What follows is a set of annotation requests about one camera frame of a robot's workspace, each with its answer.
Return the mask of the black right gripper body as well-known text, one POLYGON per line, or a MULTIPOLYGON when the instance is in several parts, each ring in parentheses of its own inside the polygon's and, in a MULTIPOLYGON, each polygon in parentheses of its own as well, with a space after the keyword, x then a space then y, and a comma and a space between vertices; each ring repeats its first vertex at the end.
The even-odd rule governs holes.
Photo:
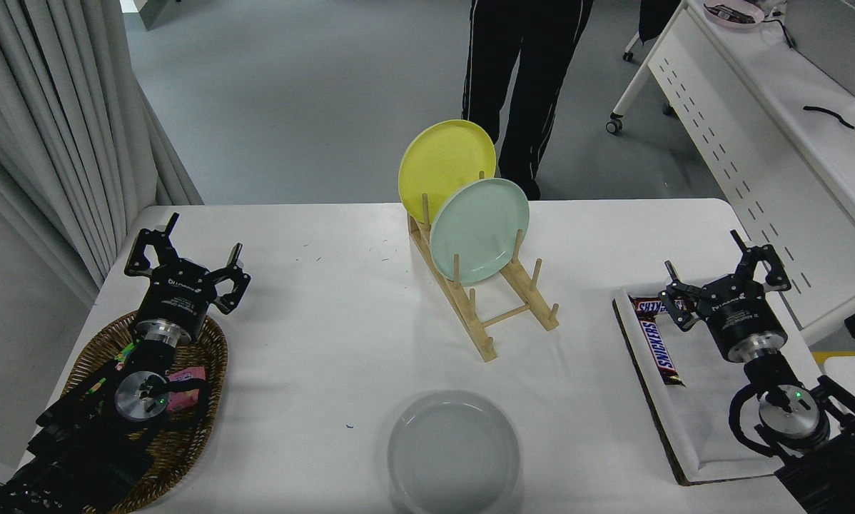
POLYGON ((704 322, 721 351, 733 351, 747 341, 768 341, 779 349, 789 341, 761 290, 712 293, 704 301, 704 322))

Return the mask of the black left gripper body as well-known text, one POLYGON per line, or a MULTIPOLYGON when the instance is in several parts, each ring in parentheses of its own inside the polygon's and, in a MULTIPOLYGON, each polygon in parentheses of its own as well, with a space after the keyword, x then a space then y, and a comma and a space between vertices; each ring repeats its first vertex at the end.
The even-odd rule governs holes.
POLYGON ((166 264, 151 271, 150 286, 139 306, 139 324, 164 322, 197 336, 208 307, 218 296, 209 270, 197 264, 166 264))

